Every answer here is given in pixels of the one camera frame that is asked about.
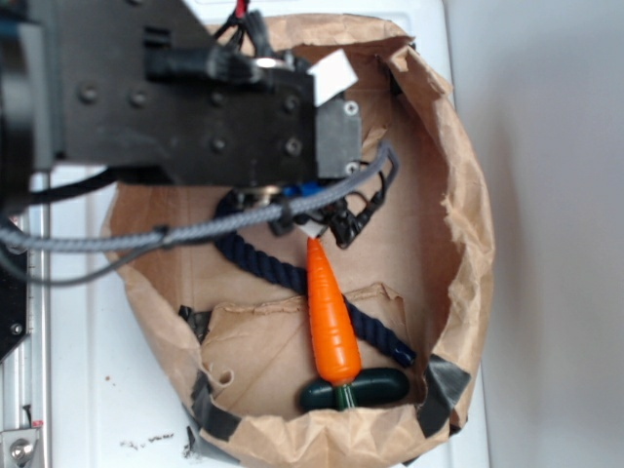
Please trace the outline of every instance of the white wall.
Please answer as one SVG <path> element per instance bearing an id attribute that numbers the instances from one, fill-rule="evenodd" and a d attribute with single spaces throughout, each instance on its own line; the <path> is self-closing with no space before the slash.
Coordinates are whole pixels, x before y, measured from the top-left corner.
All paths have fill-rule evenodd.
<path id="1" fill-rule="evenodd" d="M 624 2 L 447 7 L 497 234 L 491 466 L 624 466 Z"/>

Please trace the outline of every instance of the white surface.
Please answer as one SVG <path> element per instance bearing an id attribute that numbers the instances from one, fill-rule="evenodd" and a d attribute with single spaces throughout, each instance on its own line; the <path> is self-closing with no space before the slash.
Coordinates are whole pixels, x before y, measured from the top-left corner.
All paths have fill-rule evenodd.
<path id="1" fill-rule="evenodd" d="M 448 0 L 498 254 L 493 467 L 624 466 L 624 3 Z"/>
<path id="2" fill-rule="evenodd" d="M 205 20 L 222 21 L 234 2 L 201 7 Z M 265 15 L 295 12 L 362 13 L 395 20 L 408 32 L 418 31 L 418 50 L 450 77 L 445 17 L 440 1 L 253 2 Z M 64 168 L 55 183 L 86 175 Z M 55 206 L 56 236 L 97 236 L 112 190 L 87 200 Z M 102 256 L 53 257 L 53 277 L 79 275 L 104 264 Z M 136 468 L 185 466 L 226 467 L 214 460 L 182 457 L 188 424 L 178 398 L 159 369 L 140 333 L 116 275 L 87 287 L 55 289 L 53 328 L 53 458 L 55 467 Z M 479 383 L 470 423 L 447 445 L 414 463 L 418 468 L 470 466 L 488 468 L 488 445 Z M 149 439 L 173 434 L 171 438 Z"/>

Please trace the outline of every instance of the paper bag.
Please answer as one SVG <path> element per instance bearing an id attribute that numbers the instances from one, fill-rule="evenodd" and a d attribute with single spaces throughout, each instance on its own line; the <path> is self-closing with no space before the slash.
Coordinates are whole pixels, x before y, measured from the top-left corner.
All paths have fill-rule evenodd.
<path id="1" fill-rule="evenodd" d="M 306 414 L 315 377 L 305 297 L 242 272 L 212 245 L 151 253 L 123 267 L 128 300 L 202 437 L 250 467 L 386 467 L 414 459 L 466 423 L 488 327 L 494 241 L 488 192 L 449 84 L 391 22 L 353 16 L 269 19 L 275 49 L 316 61 L 344 49 L 359 82 L 363 153 L 384 138 L 401 171 L 386 204 L 347 250 L 323 239 L 341 289 L 417 351 L 396 405 Z M 375 189 L 371 181 L 365 191 Z M 104 232 L 211 217 L 227 188 L 120 185 Z M 303 266 L 305 236 L 241 234 Z M 200 345 L 177 310 L 212 311 Z M 360 342 L 365 368 L 398 367 Z"/>

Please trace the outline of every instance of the black metal plate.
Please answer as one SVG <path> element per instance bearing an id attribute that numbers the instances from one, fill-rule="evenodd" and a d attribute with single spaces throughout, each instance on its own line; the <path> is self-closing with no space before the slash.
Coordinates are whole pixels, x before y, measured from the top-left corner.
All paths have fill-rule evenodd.
<path id="1" fill-rule="evenodd" d="M 26 271 L 28 252 L 14 254 L 0 244 L 0 249 L 22 271 Z M 25 338 L 27 285 L 0 268 L 0 362 Z"/>
<path id="2" fill-rule="evenodd" d="M 109 167 L 160 167 L 185 185 L 297 183 L 315 180 L 313 79 L 274 70 L 274 93 L 242 93 L 206 83 L 145 79 L 145 31 L 165 31 L 175 49 L 214 39 L 181 0 L 33 0 L 51 2 L 44 27 L 58 32 L 64 159 Z M 225 102 L 214 105 L 215 91 Z M 132 96 L 141 94 L 140 104 Z M 301 103 L 287 112 L 284 100 Z M 284 150 L 295 137 L 300 154 Z M 225 144 L 215 145 L 220 140 Z"/>

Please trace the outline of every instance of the gray cable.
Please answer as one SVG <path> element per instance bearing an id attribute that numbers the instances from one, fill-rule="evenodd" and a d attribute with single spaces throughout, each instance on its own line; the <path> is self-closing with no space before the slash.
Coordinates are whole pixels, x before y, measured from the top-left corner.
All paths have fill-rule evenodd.
<path id="1" fill-rule="evenodd" d="M 356 187 L 379 173 L 388 159 L 393 164 L 398 164 L 397 157 L 390 143 L 382 141 L 377 148 L 375 159 L 363 171 L 356 172 L 317 194 L 291 200 L 290 208 L 292 215 L 318 210 L 345 197 L 353 192 Z M 189 226 L 169 230 L 163 230 L 162 227 L 159 227 L 153 231 L 141 234 L 109 238 L 46 239 L 0 227 L 0 242 L 16 248 L 66 254 L 129 251 L 155 244 L 161 244 L 162 247 L 170 247 L 201 241 L 202 239 L 211 239 L 228 232 L 238 231 L 243 227 L 274 221 L 282 216 L 282 209 L 280 205 L 269 205 L 268 207 L 231 214 Z"/>

